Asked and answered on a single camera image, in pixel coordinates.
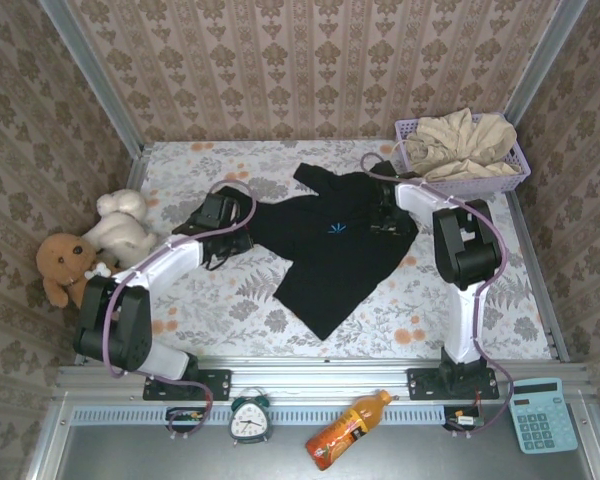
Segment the calculator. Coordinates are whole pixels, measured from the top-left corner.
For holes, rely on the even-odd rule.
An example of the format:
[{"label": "calculator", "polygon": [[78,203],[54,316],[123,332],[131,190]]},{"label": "calculator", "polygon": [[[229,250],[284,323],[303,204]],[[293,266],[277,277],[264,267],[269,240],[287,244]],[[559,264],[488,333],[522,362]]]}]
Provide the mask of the calculator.
[{"label": "calculator", "polygon": [[509,409],[524,453],[566,452],[578,448],[559,378],[513,382]]}]

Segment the bottle label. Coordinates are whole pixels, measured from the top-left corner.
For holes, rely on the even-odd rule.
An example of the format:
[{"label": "bottle label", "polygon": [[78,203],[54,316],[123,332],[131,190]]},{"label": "bottle label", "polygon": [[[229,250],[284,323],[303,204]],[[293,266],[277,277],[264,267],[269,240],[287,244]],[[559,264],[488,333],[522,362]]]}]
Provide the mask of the bottle label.
[{"label": "bottle label", "polygon": [[364,436],[369,429],[358,412],[347,410],[331,426],[317,437],[317,448],[311,451],[315,460],[331,465],[353,442]]}]

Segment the white alarm clock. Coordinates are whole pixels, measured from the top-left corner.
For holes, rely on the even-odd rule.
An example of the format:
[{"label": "white alarm clock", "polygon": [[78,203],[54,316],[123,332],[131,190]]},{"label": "white alarm clock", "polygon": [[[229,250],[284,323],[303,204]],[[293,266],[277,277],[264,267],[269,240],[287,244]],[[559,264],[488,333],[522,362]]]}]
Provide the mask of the white alarm clock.
[{"label": "white alarm clock", "polygon": [[257,397],[240,396],[231,404],[229,434],[233,444],[266,442],[271,437],[269,400],[260,392]]}]

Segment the purple basket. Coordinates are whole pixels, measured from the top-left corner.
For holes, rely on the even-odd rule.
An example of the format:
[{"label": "purple basket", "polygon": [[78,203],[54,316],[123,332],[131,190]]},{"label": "purple basket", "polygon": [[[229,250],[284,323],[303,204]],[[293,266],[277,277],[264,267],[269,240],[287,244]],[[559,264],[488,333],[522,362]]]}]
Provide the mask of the purple basket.
[{"label": "purple basket", "polygon": [[[473,115],[473,121],[480,120],[482,115]],[[398,120],[396,122],[396,134],[398,141],[407,138],[411,132],[415,132],[418,127],[418,119],[413,120]],[[402,158],[409,171],[413,170],[409,160],[409,154],[404,143],[400,144]],[[447,195],[471,196],[478,193],[491,192],[510,192],[522,183],[522,181],[531,174],[531,169],[524,158],[524,154],[520,149],[518,142],[513,145],[513,148],[507,153],[502,160],[509,165],[517,165],[522,170],[518,175],[508,175],[506,177],[490,177],[490,178],[475,178],[472,180],[449,180],[448,182],[441,180],[436,183],[436,189]]]}]

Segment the beige cloth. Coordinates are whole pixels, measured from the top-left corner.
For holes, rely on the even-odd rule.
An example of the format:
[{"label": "beige cloth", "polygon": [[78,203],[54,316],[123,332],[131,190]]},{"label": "beige cloth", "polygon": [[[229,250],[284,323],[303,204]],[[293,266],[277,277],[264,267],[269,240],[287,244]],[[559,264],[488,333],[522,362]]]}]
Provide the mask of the beige cloth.
[{"label": "beige cloth", "polygon": [[429,181],[515,175],[501,159],[516,131],[502,116],[484,114],[478,123],[468,108],[440,118],[421,118],[405,140],[413,170]]}]

